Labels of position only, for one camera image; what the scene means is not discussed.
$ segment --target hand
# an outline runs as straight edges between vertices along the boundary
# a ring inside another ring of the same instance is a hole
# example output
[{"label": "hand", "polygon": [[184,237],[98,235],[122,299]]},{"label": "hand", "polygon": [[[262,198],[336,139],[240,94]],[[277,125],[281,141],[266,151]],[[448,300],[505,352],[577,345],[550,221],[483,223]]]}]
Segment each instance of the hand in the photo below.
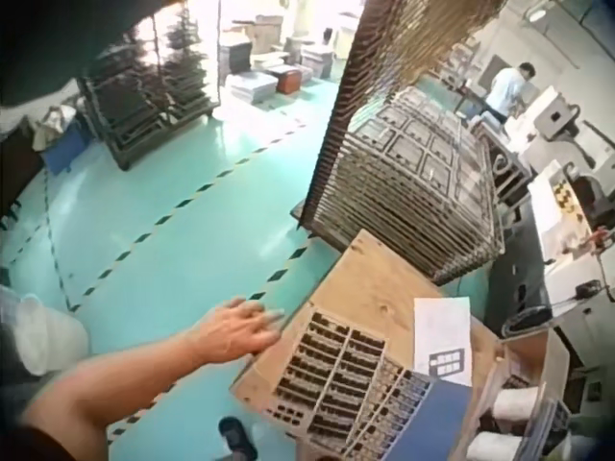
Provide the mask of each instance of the hand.
[{"label": "hand", "polygon": [[235,298],[216,307],[187,332],[188,344],[202,364],[236,360],[262,352],[280,339],[273,324],[281,312],[265,312],[256,301]]}]

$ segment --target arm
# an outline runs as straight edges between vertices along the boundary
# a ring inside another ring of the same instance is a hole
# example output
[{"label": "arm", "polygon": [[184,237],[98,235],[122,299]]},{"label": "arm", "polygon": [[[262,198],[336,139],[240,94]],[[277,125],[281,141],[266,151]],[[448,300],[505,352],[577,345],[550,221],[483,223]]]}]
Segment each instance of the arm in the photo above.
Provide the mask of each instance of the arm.
[{"label": "arm", "polygon": [[232,300],[176,336],[83,362],[43,390],[23,423],[46,432],[78,460],[105,460],[108,425],[203,365],[268,348],[280,337],[271,328],[279,318],[259,303]]}]

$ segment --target blue bin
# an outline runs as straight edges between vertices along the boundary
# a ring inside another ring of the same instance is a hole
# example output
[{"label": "blue bin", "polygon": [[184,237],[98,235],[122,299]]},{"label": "blue bin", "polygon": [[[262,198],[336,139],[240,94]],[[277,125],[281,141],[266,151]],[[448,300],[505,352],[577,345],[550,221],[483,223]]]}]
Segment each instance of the blue bin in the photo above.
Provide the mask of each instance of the blue bin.
[{"label": "blue bin", "polygon": [[55,176],[63,170],[70,171],[70,163],[89,145],[91,135],[73,120],[56,143],[42,153],[49,171]]}]

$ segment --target metal rack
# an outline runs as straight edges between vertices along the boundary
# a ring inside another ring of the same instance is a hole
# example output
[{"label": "metal rack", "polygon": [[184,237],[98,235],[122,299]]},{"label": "metal rack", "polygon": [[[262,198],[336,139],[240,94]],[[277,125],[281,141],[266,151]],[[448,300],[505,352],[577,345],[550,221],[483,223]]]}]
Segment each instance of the metal rack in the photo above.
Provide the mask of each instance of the metal rack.
[{"label": "metal rack", "polygon": [[[208,2],[219,18],[220,3]],[[77,80],[96,135],[122,170],[220,105],[219,20],[199,28],[188,2],[135,25]]]},{"label": "metal rack", "polygon": [[345,248],[361,229],[435,283],[503,248],[484,145],[409,87],[501,0],[368,0],[300,224]]}]

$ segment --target white shirt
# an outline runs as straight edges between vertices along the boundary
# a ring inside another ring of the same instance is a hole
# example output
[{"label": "white shirt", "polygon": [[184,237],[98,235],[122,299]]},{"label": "white shirt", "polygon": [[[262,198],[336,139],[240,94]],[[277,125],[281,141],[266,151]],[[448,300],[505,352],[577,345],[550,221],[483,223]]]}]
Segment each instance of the white shirt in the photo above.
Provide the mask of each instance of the white shirt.
[{"label": "white shirt", "polygon": [[523,78],[519,69],[515,67],[502,69],[493,79],[491,92],[485,102],[491,109],[508,117],[515,99],[519,96],[525,84],[526,79]]}]

